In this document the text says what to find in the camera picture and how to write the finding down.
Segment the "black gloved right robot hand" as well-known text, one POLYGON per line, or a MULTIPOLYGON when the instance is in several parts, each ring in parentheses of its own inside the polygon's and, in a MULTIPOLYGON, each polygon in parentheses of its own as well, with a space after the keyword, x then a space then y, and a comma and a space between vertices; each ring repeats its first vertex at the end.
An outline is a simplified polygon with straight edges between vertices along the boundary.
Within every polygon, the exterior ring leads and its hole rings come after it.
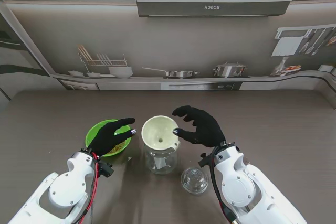
POLYGON ((217 147, 226 143, 221 127, 213 116, 204 110, 189 105, 176 108, 173 116, 183 118, 185 122, 191 122, 196 127, 195 132, 175 128, 173 134, 192 144, 202 144, 206 147, 217 147))

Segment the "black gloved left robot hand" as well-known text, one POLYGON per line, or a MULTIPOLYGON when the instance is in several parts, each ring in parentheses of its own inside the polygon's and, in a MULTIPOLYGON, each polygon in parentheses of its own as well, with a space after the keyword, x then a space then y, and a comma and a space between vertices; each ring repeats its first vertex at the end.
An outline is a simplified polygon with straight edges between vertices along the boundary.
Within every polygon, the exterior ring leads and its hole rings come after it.
POLYGON ((105 124, 93 138, 87 149, 98 156, 105 155, 111 151, 116 145, 121 144, 128 138, 136 134, 136 129, 130 129, 126 132, 114 135, 115 131, 122 126, 133 124, 135 118, 124 118, 114 122, 105 124))

